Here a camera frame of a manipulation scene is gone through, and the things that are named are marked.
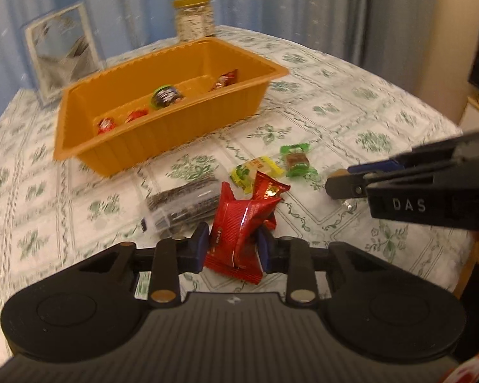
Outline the green brown candy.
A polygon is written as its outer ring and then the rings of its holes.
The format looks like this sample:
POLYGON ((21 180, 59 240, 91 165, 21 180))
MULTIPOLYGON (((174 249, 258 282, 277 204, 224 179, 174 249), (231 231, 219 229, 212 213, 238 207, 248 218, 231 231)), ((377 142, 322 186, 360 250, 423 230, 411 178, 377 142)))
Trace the green brown candy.
POLYGON ((310 144, 299 143, 283 145, 279 149, 280 156, 285 164, 285 173, 288 177, 316 175, 316 169, 310 164, 307 154, 310 144))

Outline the clear packet dark snack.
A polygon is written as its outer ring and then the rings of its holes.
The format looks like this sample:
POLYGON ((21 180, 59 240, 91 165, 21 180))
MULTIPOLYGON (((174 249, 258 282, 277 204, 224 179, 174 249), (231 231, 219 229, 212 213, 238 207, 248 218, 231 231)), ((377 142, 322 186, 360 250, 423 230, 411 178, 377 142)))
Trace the clear packet dark snack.
POLYGON ((219 201, 220 181, 213 174, 150 195, 141 205, 142 230, 161 239, 177 235, 213 218, 219 201))

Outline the red square snack packet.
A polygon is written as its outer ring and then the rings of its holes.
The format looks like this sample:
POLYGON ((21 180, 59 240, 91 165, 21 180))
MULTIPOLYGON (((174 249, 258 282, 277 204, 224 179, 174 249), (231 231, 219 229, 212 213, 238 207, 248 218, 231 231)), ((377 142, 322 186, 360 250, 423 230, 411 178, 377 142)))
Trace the red square snack packet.
POLYGON ((229 183, 221 183, 205 266, 216 273, 259 284, 263 271, 251 236, 279 202, 278 197, 238 200, 229 183))

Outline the red gold snack packet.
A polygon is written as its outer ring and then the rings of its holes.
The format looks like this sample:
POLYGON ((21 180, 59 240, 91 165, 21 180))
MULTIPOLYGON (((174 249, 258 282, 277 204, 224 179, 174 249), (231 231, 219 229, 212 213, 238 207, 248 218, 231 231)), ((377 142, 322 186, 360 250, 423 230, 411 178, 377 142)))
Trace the red gold snack packet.
POLYGON ((280 199, 281 195, 288 192, 290 189, 290 185, 281 183, 268 174, 258 171, 254 179, 251 199, 280 199))

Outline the yellow green candy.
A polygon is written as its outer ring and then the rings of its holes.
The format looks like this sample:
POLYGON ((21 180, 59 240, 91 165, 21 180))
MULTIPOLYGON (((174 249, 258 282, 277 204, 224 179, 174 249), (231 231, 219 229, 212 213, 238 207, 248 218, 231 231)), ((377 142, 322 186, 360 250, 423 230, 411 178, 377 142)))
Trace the yellow green candy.
POLYGON ((250 194, 259 171, 274 179, 279 179, 285 174, 285 171, 271 157, 259 156, 237 165, 232 170, 230 178, 245 194, 250 194))

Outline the green black snack bar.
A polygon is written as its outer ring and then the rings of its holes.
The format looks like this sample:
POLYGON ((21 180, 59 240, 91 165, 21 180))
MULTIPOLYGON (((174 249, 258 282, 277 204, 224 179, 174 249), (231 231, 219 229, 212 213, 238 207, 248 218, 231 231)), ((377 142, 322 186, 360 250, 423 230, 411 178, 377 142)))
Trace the green black snack bar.
POLYGON ((154 109, 163 109, 172 106, 185 99, 185 96, 172 85, 158 87, 150 100, 150 105, 154 109))

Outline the green floral tablecloth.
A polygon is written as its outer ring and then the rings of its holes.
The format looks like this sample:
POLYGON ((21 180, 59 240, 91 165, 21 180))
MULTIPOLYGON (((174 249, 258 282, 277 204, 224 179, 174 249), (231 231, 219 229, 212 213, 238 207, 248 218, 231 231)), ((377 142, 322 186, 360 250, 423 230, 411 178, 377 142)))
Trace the green floral tablecloth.
MULTIPOLYGON (((373 219, 365 201, 333 201, 327 176, 445 139, 458 127, 384 79, 291 41, 222 26, 221 39, 286 67, 256 115, 105 179, 76 159, 52 158, 58 111, 19 90, 0 117, 0 313, 16 291, 118 242, 157 243, 142 229, 145 197, 206 171, 227 178, 242 162, 310 144, 315 173, 292 181, 277 235, 324 247, 348 242, 453 290, 472 247, 464 231, 373 219)), ((0 326, 0 366, 11 352, 0 326)))

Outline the red wrapped candy in tray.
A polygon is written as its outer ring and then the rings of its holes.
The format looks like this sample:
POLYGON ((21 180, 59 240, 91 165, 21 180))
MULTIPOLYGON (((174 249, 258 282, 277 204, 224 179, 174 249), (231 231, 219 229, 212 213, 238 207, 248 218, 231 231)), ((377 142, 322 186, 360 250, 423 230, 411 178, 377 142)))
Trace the red wrapped candy in tray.
POLYGON ((147 116, 149 114, 149 109, 142 108, 142 109, 137 109, 135 111, 132 111, 127 118, 125 119, 125 123, 130 123, 136 119, 142 118, 144 116, 147 116))

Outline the small red candy in tray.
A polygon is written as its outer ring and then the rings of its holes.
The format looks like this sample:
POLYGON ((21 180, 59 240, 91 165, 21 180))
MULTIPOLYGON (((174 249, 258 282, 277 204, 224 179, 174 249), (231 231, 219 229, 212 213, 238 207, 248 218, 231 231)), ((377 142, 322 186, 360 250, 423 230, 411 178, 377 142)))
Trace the small red candy in tray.
POLYGON ((105 117, 102 118, 97 124, 97 134, 104 134, 108 131, 112 131, 117 127, 114 118, 105 117))

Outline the orange plastic tray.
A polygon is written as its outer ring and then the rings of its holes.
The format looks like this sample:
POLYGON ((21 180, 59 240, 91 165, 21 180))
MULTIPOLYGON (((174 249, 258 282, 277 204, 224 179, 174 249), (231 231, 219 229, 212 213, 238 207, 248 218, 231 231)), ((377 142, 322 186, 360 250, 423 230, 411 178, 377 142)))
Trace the orange plastic tray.
POLYGON ((65 90, 53 157, 113 176, 249 118, 288 73, 215 37, 137 57, 65 90))

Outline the dark red candy in tray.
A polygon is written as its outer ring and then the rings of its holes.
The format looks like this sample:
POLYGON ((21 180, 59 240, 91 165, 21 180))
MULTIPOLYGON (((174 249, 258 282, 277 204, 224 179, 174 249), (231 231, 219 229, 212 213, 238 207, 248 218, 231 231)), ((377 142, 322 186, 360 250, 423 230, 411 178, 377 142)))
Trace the dark red candy in tray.
POLYGON ((234 85, 238 82, 238 70, 234 69, 232 71, 223 73, 214 84, 211 86, 210 90, 214 91, 223 87, 234 85))

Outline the nut jar with gold lid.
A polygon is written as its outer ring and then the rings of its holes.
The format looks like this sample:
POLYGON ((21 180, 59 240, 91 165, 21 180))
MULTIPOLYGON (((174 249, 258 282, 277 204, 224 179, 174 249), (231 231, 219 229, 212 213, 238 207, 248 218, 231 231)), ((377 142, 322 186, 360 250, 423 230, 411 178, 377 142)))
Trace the nut jar with gold lid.
POLYGON ((175 0, 175 30, 179 42, 215 36, 211 0, 175 0))

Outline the silver sand art frame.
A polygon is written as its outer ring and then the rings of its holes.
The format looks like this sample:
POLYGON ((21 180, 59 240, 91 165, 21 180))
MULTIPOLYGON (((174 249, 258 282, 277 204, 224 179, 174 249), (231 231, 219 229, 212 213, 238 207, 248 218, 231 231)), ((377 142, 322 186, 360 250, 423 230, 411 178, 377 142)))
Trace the silver sand art frame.
POLYGON ((58 102, 66 88, 105 68, 84 0, 34 18, 22 32, 42 106, 58 102))

